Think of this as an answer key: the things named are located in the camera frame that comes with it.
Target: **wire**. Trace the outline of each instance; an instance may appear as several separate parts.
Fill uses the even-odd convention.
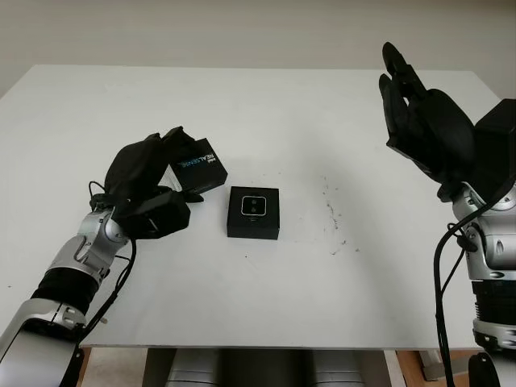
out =
[[[121,260],[131,260],[131,258],[127,258],[126,256],[114,256],[115,258],[120,258]]]
[[[99,308],[97,313],[93,316],[93,318],[89,321],[89,324],[84,329],[79,342],[84,340],[86,336],[91,333],[93,329],[97,326],[97,324],[101,321],[104,314],[110,309],[110,306],[113,305],[114,300],[116,300],[117,296],[119,295],[120,289],[125,285],[127,278],[131,274],[131,270],[135,264],[136,259],[136,241],[134,239],[131,239],[131,258],[129,258],[129,263],[124,268],[124,270],[120,273],[120,276],[118,280],[116,281],[116,285],[114,287],[113,293],[107,298],[107,300],[102,304],[102,306]],[[125,256],[117,256],[117,258],[126,258]]]
[[[459,221],[454,226],[448,225],[448,231],[444,234],[443,238],[437,243],[437,248],[435,248],[434,254],[434,288],[435,288],[435,321],[437,325],[437,337],[439,340],[439,350],[441,351],[441,358],[443,360],[444,366],[444,374],[446,376],[446,382],[448,387],[455,387],[455,383],[453,382],[453,371],[452,371],[452,363],[450,361],[450,348],[448,346],[448,337],[446,333],[446,323],[444,322],[444,308],[443,308],[443,289],[441,288],[441,255],[443,254],[444,246],[452,236],[458,236],[456,232],[462,232],[462,227],[466,224],[470,223],[473,219],[478,218],[484,212],[493,207],[497,201],[492,201],[482,206],[480,209],[472,212],[470,215],[466,216],[464,219]],[[456,267],[450,273],[449,278],[447,279],[447,283],[451,280],[453,273],[455,272]]]
[[[452,279],[453,274],[455,274],[455,271],[459,267],[460,262],[462,261],[462,259],[464,258],[465,255],[466,255],[466,251],[464,249],[462,249],[462,252],[460,252],[459,258],[457,258],[457,261],[455,262],[455,265],[453,266],[453,269],[451,270],[450,275],[444,282],[443,290],[441,290],[441,297],[444,295],[444,292],[446,291],[446,288],[447,288],[448,284],[450,283],[450,280]]]
[[[100,184],[99,182],[97,181],[90,181],[88,183],[88,190],[89,190],[89,197],[92,198],[94,196],[93,192],[91,191],[91,185],[92,184],[95,184],[97,187],[100,187],[102,188],[102,191],[106,192],[106,189],[104,188],[104,186],[102,184]]]

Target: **white wall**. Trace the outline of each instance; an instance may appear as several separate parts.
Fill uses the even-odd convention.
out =
[[[516,97],[515,0],[0,0],[0,95],[33,64],[474,71]]]

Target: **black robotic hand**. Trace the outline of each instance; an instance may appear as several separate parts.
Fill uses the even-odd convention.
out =
[[[132,239],[158,239],[187,228],[186,203],[202,202],[202,197],[158,184],[169,155],[193,141],[182,127],[176,127],[163,138],[156,133],[124,147],[107,172],[106,192],[93,197],[92,209],[114,206],[112,219]]]
[[[387,145],[441,184],[443,202],[452,201],[464,183],[484,202],[501,199],[516,181],[516,100],[501,101],[473,126],[444,92],[425,89],[391,43],[382,53],[391,76],[380,77]]]

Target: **white table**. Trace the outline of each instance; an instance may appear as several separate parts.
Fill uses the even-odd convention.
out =
[[[0,331],[77,231],[87,182],[125,144],[184,125],[209,138],[227,183],[191,206],[187,230],[139,242],[87,345],[437,347],[432,256],[454,218],[385,146],[380,73],[34,67],[0,100]],[[498,102],[473,73],[420,74],[474,122]],[[231,185],[280,189],[278,241],[226,237]],[[464,266],[445,303],[451,347],[474,347]]]

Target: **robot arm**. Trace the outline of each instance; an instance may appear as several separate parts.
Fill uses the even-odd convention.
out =
[[[186,228],[188,197],[160,187],[167,154],[190,141],[181,127],[163,139],[151,135],[115,157],[106,175],[105,193],[92,197],[76,236],[64,244],[44,274],[38,289],[25,301],[0,337],[2,387],[75,386],[83,360],[78,344],[93,329],[106,308],[86,324],[86,312],[119,249],[129,241],[132,256],[137,239],[157,239]],[[117,293],[122,284],[117,285]],[[109,302],[113,302],[116,293]]]
[[[471,386],[509,387],[516,380],[516,100],[501,101],[473,126],[444,92],[425,89],[392,44],[383,57],[391,76],[380,78],[387,145],[441,184],[438,197],[453,202],[455,228],[464,233],[458,241],[476,295],[473,333],[486,350],[470,360]],[[436,257],[439,274],[439,248]],[[437,277],[439,346],[453,386],[442,296]]]

